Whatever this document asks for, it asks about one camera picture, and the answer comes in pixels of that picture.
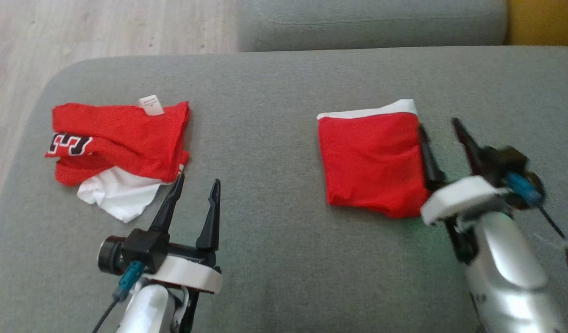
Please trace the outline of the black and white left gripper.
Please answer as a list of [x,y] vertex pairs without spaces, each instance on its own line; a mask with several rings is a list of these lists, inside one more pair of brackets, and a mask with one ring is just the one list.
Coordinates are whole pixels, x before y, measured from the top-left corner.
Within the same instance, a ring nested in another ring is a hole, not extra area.
[[[176,203],[182,195],[184,180],[183,173],[178,173],[178,177],[148,228],[149,232],[168,234]],[[219,179],[214,180],[208,202],[210,206],[202,231],[197,238],[197,248],[170,243],[168,255],[157,273],[144,273],[144,278],[204,293],[217,294],[221,291],[223,277],[216,265],[221,211],[221,182]]]

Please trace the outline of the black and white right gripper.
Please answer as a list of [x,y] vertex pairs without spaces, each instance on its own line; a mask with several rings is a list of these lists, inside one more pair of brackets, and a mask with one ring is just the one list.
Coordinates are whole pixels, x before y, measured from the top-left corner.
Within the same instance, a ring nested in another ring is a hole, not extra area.
[[491,199],[508,194],[505,187],[494,187],[485,178],[488,176],[488,159],[461,120],[453,117],[452,125],[458,141],[462,144],[472,175],[449,185],[430,146],[430,140],[422,124],[419,124],[420,155],[423,162],[424,187],[432,192],[420,209],[420,216],[427,226],[436,225],[453,215],[478,207]]

